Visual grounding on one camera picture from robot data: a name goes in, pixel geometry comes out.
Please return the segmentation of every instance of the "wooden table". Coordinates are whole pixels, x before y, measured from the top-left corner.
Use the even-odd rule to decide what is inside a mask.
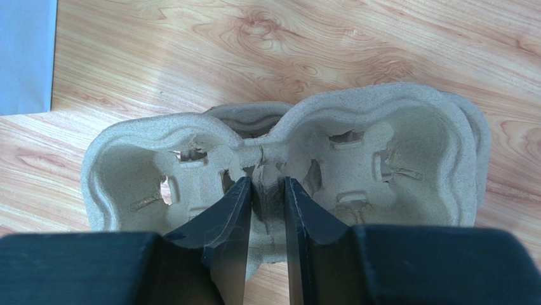
[[[0,118],[0,234],[89,230],[81,162],[118,121],[393,81],[483,111],[477,226],[513,232],[541,266],[538,0],[59,0],[53,111]],[[246,303],[287,293],[285,264],[265,265]]]

